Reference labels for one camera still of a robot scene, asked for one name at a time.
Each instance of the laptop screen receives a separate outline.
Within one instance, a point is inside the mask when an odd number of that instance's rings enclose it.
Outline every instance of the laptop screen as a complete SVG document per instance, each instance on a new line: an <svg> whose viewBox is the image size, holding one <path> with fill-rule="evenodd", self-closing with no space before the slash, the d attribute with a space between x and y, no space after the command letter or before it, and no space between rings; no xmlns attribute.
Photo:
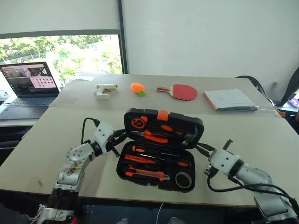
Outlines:
<svg viewBox="0 0 299 224"><path fill-rule="evenodd" d="M59 93L45 62L0 65L0 71L17 96Z"/></svg>

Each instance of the laptop keyboard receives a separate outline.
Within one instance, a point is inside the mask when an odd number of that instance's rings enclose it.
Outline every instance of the laptop keyboard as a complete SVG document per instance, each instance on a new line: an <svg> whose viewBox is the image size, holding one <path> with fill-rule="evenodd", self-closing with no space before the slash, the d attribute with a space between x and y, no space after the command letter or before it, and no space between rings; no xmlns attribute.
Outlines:
<svg viewBox="0 0 299 224"><path fill-rule="evenodd" d="M9 107L49 106L56 97L17 98Z"/></svg>

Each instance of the open tool case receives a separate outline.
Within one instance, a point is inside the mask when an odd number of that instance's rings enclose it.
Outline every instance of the open tool case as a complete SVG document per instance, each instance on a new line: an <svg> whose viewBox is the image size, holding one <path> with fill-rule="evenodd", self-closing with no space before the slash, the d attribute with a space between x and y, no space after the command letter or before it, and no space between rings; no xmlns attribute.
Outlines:
<svg viewBox="0 0 299 224"><path fill-rule="evenodd" d="M204 131L199 118L149 109L130 109L125 131L133 141L121 152L117 174L124 180L164 190L188 192L195 186L194 148Z"/></svg>

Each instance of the window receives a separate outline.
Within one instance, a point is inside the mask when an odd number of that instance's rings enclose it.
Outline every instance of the window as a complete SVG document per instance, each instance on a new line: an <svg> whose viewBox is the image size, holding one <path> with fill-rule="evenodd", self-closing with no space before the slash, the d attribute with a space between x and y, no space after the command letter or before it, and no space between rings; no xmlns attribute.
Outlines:
<svg viewBox="0 0 299 224"><path fill-rule="evenodd" d="M62 81L78 72L122 73L118 35L0 39L0 64L46 61Z"/></svg>

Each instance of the white glue gun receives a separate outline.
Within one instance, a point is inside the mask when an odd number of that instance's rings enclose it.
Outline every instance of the white glue gun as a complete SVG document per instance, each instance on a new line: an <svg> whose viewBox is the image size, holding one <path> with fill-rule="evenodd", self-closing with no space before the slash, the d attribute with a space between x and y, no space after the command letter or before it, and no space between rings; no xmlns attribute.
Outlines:
<svg viewBox="0 0 299 224"><path fill-rule="evenodd" d="M95 93L95 97L97 99L109 99L110 95L108 93L104 93L104 91L115 90L117 88L116 84L100 84L97 85L97 92Z"/></svg>

